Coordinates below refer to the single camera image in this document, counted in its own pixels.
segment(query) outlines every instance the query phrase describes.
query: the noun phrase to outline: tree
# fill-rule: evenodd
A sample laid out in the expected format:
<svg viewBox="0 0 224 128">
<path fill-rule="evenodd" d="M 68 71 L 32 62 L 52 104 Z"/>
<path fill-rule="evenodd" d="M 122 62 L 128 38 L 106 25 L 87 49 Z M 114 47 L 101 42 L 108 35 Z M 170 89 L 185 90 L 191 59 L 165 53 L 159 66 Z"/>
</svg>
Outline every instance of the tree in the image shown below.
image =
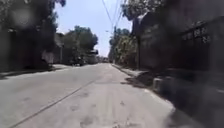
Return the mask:
<svg viewBox="0 0 224 128">
<path fill-rule="evenodd" d="M 0 2 L 0 31 L 10 35 L 9 61 L 21 67 L 41 67 L 43 51 L 54 48 L 55 4 L 65 0 L 5 0 Z"/>
<path fill-rule="evenodd" d="M 129 0 L 122 5 L 123 16 L 133 20 L 147 12 L 155 12 L 158 7 L 165 4 L 165 0 Z"/>
<path fill-rule="evenodd" d="M 136 66 L 136 41 L 130 37 L 127 29 L 116 29 L 115 34 L 110 39 L 109 61 L 113 60 L 131 68 Z"/>
<path fill-rule="evenodd" d="M 91 53 L 94 46 L 98 44 L 98 37 L 90 28 L 75 26 L 74 30 L 64 35 L 63 42 L 68 52 L 67 61 L 69 61 Z"/>
</svg>

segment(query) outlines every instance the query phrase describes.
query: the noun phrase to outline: curb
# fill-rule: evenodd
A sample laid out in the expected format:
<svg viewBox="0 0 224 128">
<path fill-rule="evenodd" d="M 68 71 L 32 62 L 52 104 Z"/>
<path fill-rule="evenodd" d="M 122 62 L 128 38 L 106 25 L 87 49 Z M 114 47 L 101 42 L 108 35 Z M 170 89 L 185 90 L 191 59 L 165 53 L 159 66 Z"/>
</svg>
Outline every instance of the curb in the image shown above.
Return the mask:
<svg viewBox="0 0 224 128">
<path fill-rule="evenodd" d="M 130 77 L 136 77 L 136 76 L 133 75 L 132 73 L 127 72 L 127 71 L 124 71 L 124 70 L 123 70 L 121 67 L 119 67 L 118 65 L 115 65 L 115 64 L 111 64 L 111 65 L 112 65 L 113 67 L 117 68 L 119 71 L 121 71 L 121 72 L 127 74 L 127 75 L 130 76 Z"/>
</svg>

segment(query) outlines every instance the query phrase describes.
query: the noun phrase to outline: pavement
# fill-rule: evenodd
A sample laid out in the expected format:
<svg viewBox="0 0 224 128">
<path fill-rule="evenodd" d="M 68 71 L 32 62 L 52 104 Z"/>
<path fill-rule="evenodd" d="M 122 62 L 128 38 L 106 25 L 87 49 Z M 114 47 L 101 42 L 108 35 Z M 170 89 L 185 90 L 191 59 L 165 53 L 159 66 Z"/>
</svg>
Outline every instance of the pavement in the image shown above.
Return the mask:
<svg viewBox="0 0 224 128">
<path fill-rule="evenodd" d="M 0 128 L 202 128 L 110 64 L 0 80 Z"/>
</svg>

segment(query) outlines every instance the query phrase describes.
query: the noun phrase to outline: house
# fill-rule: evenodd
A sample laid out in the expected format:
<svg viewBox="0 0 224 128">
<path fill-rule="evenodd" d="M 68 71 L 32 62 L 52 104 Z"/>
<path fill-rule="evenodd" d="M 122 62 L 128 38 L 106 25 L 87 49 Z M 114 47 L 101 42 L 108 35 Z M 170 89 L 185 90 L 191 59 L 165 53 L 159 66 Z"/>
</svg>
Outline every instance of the house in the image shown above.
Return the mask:
<svg viewBox="0 0 224 128">
<path fill-rule="evenodd" d="M 223 25 L 218 22 L 217 25 L 209 26 L 209 34 L 213 36 L 219 36 L 216 41 L 210 41 L 208 44 L 212 46 L 193 46 L 193 48 L 198 47 L 199 50 L 207 49 L 203 51 L 203 54 L 207 54 L 211 59 L 205 58 L 201 61 L 198 66 L 192 67 L 190 65 L 180 65 L 174 62 L 177 58 L 174 57 L 178 54 L 178 49 L 183 45 L 188 45 L 186 41 L 181 39 L 183 33 L 194 33 L 194 29 L 203 26 L 207 23 L 212 22 L 214 19 L 224 15 L 224 8 L 222 0 L 175 0 L 174 3 L 167 5 L 164 10 L 160 10 L 159 13 L 148 12 L 133 21 L 133 34 L 138 36 L 140 39 L 140 65 L 142 68 L 160 68 L 160 67 L 175 67 L 178 65 L 180 68 L 189 68 L 192 70 L 198 70 L 197 68 L 201 65 L 206 65 L 200 70 L 219 70 L 223 68 L 224 58 L 222 57 L 222 31 Z M 209 36 L 201 36 L 199 40 L 209 40 Z M 186 59 L 186 56 L 182 56 L 185 61 L 183 63 L 189 63 L 189 61 L 197 60 L 196 58 L 203 58 L 202 56 L 194 57 L 190 60 Z"/>
</svg>

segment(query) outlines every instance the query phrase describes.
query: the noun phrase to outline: foliage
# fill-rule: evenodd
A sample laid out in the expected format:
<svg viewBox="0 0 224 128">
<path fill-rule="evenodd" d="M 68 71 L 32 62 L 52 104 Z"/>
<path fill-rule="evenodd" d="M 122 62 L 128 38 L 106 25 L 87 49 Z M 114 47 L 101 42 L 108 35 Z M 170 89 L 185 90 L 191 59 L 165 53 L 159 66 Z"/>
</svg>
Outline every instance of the foliage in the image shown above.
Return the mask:
<svg viewBox="0 0 224 128">
<path fill-rule="evenodd" d="M 76 61 L 78 57 L 84 57 L 94 50 L 98 44 L 98 37 L 92 33 L 90 28 L 75 26 L 74 30 L 66 33 L 62 42 L 64 43 L 67 61 Z"/>
<path fill-rule="evenodd" d="M 75 26 L 64 36 L 64 43 L 67 47 L 78 47 L 84 51 L 91 51 L 98 43 L 98 37 L 93 34 L 90 28 Z"/>
<path fill-rule="evenodd" d="M 129 0 L 128 4 L 122 5 L 123 16 L 133 20 L 146 12 L 155 12 L 164 3 L 165 0 Z"/>
<path fill-rule="evenodd" d="M 136 42 L 130 36 L 127 29 L 116 29 L 114 36 L 110 39 L 110 62 L 134 68 L 136 66 Z"/>
</svg>

